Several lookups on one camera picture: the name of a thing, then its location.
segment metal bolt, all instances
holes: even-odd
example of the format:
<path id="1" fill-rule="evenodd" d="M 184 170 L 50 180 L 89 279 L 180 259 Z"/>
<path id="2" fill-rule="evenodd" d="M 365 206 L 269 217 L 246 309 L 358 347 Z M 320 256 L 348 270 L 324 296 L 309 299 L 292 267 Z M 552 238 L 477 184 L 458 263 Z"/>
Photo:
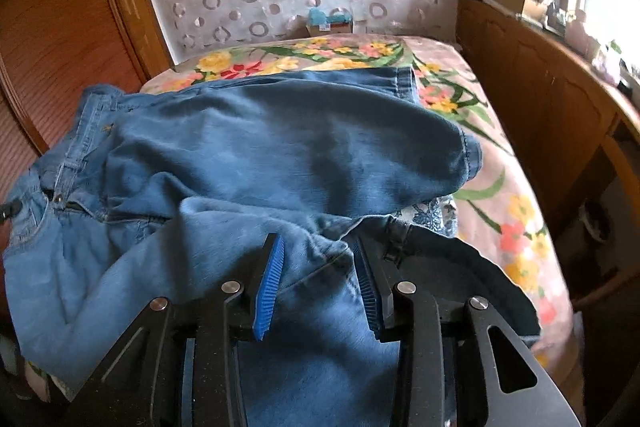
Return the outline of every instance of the metal bolt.
<path id="1" fill-rule="evenodd" d="M 398 291 L 404 294 L 415 293 L 415 284 L 411 281 L 402 281 L 398 283 Z"/>
<path id="2" fill-rule="evenodd" d="M 149 307 L 155 312 L 161 312 L 164 310 L 169 304 L 169 301 L 164 297 L 156 297 L 151 302 L 149 302 Z"/>
<path id="3" fill-rule="evenodd" d="M 485 310 L 489 307 L 489 301 L 484 297 L 479 296 L 471 297 L 471 299 L 469 299 L 469 304 L 471 304 L 472 308 L 480 311 Z"/>
<path id="4" fill-rule="evenodd" d="M 227 281 L 221 289 L 224 293 L 236 293 L 240 289 L 240 283 L 238 281 Z"/>

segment clothing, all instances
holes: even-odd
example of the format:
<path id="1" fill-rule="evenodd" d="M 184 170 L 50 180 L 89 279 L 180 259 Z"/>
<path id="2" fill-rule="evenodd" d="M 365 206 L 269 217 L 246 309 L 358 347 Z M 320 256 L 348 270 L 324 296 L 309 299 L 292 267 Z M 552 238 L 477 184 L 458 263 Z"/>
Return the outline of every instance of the clothing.
<path id="1" fill-rule="evenodd" d="M 481 164 L 475 139 L 414 100 L 408 68 L 297 71 L 158 96 L 87 89 L 73 130 L 10 195 L 23 204 L 4 253 L 23 355 L 77 390 L 152 298 L 202 297 L 278 232 L 286 259 L 273 330 L 241 349 L 250 422 L 297 425 L 313 411 L 325 425 L 385 425 L 398 346 L 366 325 L 343 240 L 357 227 L 400 248 L 419 237 L 440 259 L 447 295 L 484 293 L 519 334 L 537 334 L 533 307 L 497 267 L 385 216 L 453 193 Z M 457 280 L 454 265 L 476 269 Z M 291 413 L 267 407 L 275 395 Z"/>

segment cardboard box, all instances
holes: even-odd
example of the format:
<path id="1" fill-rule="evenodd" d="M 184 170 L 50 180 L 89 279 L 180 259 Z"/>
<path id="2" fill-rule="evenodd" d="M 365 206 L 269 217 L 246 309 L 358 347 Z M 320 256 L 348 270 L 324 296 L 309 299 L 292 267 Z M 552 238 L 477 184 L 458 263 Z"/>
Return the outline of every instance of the cardboard box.
<path id="1" fill-rule="evenodd" d="M 535 21 L 545 19 L 547 4 L 534 0 L 494 0 L 515 14 L 526 15 Z"/>
<path id="2" fill-rule="evenodd" d="M 323 37 L 332 33 L 353 33 L 353 26 L 350 22 L 337 22 L 327 26 L 307 26 L 310 37 Z"/>

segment floral bedspread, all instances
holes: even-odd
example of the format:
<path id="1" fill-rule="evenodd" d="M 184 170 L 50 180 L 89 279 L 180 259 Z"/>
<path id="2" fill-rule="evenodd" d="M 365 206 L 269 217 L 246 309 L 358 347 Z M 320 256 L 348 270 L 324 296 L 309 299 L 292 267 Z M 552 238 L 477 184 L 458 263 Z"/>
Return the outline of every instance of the floral bedspread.
<path id="1" fill-rule="evenodd" d="M 491 105 L 464 59 L 448 44 L 417 37 L 351 34 L 242 46 L 194 58 L 150 80 L 142 92 L 295 70 L 412 65 L 424 107 L 471 131 L 484 165 L 456 194 L 458 237 L 500 266 L 532 300 L 542 325 L 533 350 L 578 416 L 582 373 L 568 291 L 529 182 Z M 398 212 L 416 221 L 419 205 Z"/>

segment jeans seam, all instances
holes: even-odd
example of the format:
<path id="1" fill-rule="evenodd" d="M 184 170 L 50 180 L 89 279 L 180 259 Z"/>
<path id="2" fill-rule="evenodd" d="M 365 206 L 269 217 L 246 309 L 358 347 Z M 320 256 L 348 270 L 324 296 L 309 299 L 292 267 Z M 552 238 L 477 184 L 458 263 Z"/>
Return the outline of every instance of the jeans seam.
<path id="1" fill-rule="evenodd" d="M 394 71 L 394 78 L 393 78 L 393 83 L 394 83 L 394 89 L 396 90 L 396 98 L 402 98 L 402 96 L 400 95 L 400 86 L 398 85 L 398 76 L 399 76 L 399 68 L 395 68 L 396 70 Z"/>
<path id="2" fill-rule="evenodd" d="M 462 134 L 462 147 L 463 147 L 464 152 L 465 152 L 465 168 L 466 168 L 465 182 L 468 182 L 469 179 L 470 179 L 470 176 L 471 176 L 469 147 L 468 147 L 468 143 L 466 142 L 466 133 L 464 132 L 464 130 L 461 127 L 458 127 L 458 129 L 459 129 L 459 133 Z"/>
<path id="3" fill-rule="evenodd" d="M 315 270 L 309 272 L 308 274 L 306 274 L 304 277 L 301 277 L 300 279 L 298 279 L 295 282 L 292 282 L 291 284 L 285 286 L 284 288 L 278 290 L 278 295 L 282 295 L 283 293 L 286 293 L 287 291 L 289 291 L 290 289 L 294 288 L 295 286 L 297 286 L 298 284 L 302 283 L 303 281 L 309 279 L 310 277 L 313 277 L 314 275 L 318 274 L 318 272 L 320 270 L 323 270 L 327 267 L 333 266 L 337 261 L 339 261 L 343 256 L 345 256 L 345 254 L 350 253 L 349 247 L 345 247 L 344 250 L 342 250 L 340 253 L 336 254 L 332 259 L 328 259 L 324 256 L 324 253 L 322 253 L 322 257 L 324 258 L 324 264 L 322 264 L 322 266 L 319 266 L 318 268 L 316 268 Z"/>

